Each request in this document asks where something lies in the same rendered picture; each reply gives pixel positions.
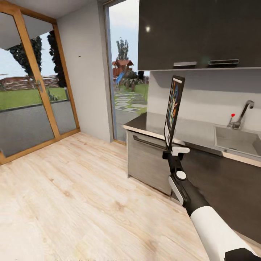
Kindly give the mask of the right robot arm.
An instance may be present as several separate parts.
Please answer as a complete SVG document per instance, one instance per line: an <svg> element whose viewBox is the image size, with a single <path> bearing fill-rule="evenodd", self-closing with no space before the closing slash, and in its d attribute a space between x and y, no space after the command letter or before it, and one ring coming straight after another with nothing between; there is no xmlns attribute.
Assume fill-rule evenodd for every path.
<svg viewBox="0 0 261 261"><path fill-rule="evenodd" d="M205 200L201 189L189 180L181 165L189 148L167 145L162 159L167 159L169 183L199 235L210 261L261 261L253 249L240 238Z"/></svg>

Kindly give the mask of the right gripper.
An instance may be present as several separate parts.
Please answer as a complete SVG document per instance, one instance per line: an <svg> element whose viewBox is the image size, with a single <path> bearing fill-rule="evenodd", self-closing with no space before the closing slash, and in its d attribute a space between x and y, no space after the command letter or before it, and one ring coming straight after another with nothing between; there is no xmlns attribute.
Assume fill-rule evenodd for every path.
<svg viewBox="0 0 261 261"><path fill-rule="evenodd" d="M162 159L167 159L168 163L177 161L180 162L183 159L184 153L178 153L178 156L172 156L171 150L169 149L169 146L167 145L166 151L163 151Z"/></svg>

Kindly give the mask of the poster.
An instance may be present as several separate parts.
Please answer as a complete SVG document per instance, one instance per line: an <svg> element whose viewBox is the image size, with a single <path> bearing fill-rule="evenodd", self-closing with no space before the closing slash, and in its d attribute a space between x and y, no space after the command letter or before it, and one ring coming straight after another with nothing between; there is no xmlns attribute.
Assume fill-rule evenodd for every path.
<svg viewBox="0 0 261 261"><path fill-rule="evenodd" d="M169 102L167 107L165 127L164 127L166 148L168 145L170 150L171 150L171 144L175 131L175 125L177 121L184 84L185 84L184 77L173 75L170 95L169 95Z"/></svg>

